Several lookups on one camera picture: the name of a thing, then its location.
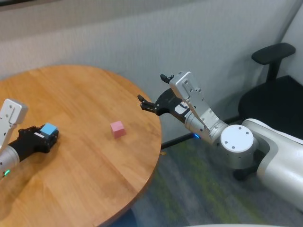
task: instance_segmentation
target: black office chair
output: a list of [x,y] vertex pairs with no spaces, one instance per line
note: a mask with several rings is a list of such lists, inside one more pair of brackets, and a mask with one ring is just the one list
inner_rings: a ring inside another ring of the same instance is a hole
[[[253,53],[251,58],[254,61],[262,65],[269,64],[267,80],[241,98],[239,115],[242,120],[254,118],[275,130],[303,140],[303,86],[291,76],[276,78],[282,59],[295,51],[290,44],[280,43]],[[263,158],[258,152],[256,156],[257,162]],[[236,170],[233,175],[237,180],[245,180],[257,168],[258,165],[247,170]]]

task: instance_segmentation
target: round wooden table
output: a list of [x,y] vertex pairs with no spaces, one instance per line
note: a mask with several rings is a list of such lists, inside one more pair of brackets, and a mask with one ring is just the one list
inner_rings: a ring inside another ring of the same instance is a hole
[[[126,211],[157,165],[159,118],[142,111],[127,79],[87,66],[53,66],[0,81],[0,105],[29,108],[19,128],[46,122],[59,129],[49,154],[33,154],[0,182],[1,227],[92,227]],[[110,123],[126,135],[114,139]]]

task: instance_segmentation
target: green led light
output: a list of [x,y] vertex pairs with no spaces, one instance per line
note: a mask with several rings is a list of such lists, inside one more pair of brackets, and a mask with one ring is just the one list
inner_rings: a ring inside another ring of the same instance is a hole
[[10,173],[10,170],[5,171],[4,176]]

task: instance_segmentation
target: chair armrest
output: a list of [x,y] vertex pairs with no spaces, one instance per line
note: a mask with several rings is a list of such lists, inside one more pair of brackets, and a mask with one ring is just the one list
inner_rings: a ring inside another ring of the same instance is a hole
[[275,61],[280,61],[295,53],[295,48],[287,43],[275,44],[254,52],[251,58],[261,64],[267,65]]
[[254,52],[251,58],[261,64],[269,64],[266,82],[276,79],[283,58],[295,53],[295,48],[287,43],[279,43]]

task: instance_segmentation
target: pink cube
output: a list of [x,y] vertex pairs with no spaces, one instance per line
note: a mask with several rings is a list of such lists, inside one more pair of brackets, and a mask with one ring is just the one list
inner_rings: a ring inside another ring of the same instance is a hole
[[122,122],[114,122],[110,124],[110,129],[115,139],[124,136],[126,134],[125,128]]

